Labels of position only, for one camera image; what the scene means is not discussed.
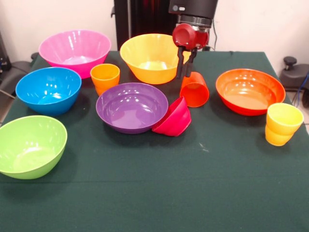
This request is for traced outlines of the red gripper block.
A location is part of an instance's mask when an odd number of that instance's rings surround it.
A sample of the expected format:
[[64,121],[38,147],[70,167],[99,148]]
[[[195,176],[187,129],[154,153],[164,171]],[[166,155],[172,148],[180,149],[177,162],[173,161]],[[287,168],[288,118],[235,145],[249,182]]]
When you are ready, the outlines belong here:
[[199,26],[191,26],[186,23],[178,24],[172,33],[173,41],[178,46],[178,65],[176,78],[183,77],[183,67],[185,50],[191,50],[191,55],[186,63],[185,76],[190,77],[194,58],[197,56],[197,49],[202,49],[209,42],[209,29]]

